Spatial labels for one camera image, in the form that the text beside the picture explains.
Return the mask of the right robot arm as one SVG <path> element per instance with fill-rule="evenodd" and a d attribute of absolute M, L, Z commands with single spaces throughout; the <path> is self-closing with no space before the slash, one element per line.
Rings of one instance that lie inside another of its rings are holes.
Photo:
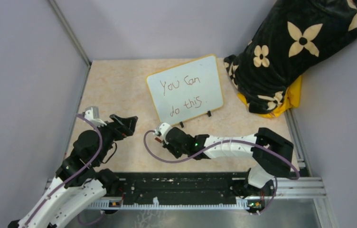
<path fill-rule="evenodd" d="M 241 137 L 218 137 L 209 134 L 192 136 L 183 130 L 162 123 L 156 129 L 163 148 L 175 158 L 190 159 L 240 158 L 253 159 L 244 189 L 251 196 L 258 195 L 264 185 L 275 177 L 290 178 L 294 145 L 274 131 L 262 127 L 255 134 Z"/>

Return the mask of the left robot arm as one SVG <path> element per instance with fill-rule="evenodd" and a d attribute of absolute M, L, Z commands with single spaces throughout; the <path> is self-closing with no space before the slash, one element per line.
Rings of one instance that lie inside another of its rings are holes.
<path fill-rule="evenodd" d="M 64 228 L 96 200 L 119 192 L 118 176 L 110 169 L 95 168 L 103 163 L 114 143 L 134 134 L 138 117 L 112 114 L 111 122 L 86 113 L 76 117 L 92 129 L 80 133 L 43 196 L 27 215 L 11 221 L 9 228 Z"/>

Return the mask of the yellow framed whiteboard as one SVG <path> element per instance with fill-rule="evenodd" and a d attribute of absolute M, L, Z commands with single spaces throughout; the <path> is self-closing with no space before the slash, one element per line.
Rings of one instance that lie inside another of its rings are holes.
<path fill-rule="evenodd" d="M 150 74 L 146 83 L 160 122 L 170 125 L 207 114 L 224 105 L 214 54 Z"/>

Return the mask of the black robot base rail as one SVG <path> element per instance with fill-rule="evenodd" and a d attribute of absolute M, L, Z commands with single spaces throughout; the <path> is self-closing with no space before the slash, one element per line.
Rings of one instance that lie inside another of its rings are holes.
<path fill-rule="evenodd" d="M 274 194 L 274 181 L 257 188 L 248 172 L 120 172 L 114 194 L 89 209 L 263 209 Z"/>

